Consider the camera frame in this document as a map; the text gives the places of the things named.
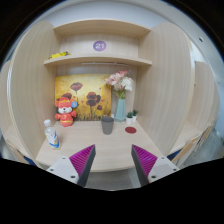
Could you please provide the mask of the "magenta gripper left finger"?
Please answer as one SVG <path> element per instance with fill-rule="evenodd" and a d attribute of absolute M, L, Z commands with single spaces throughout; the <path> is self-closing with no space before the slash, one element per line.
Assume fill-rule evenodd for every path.
<path fill-rule="evenodd" d="M 70 157 L 63 156 L 51 165 L 47 171 L 78 186 L 87 183 L 92 163 L 96 155 L 95 146 L 88 146 Z"/>

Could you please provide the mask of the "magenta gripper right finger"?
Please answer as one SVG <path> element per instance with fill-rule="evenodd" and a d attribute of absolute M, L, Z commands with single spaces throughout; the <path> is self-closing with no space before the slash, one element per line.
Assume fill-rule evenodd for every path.
<path fill-rule="evenodd" d="M 179 170 L 166 156 L 157 157 L 136 145 L 132 145 L 131 155 L 142 186 L 146 186 Z"/>

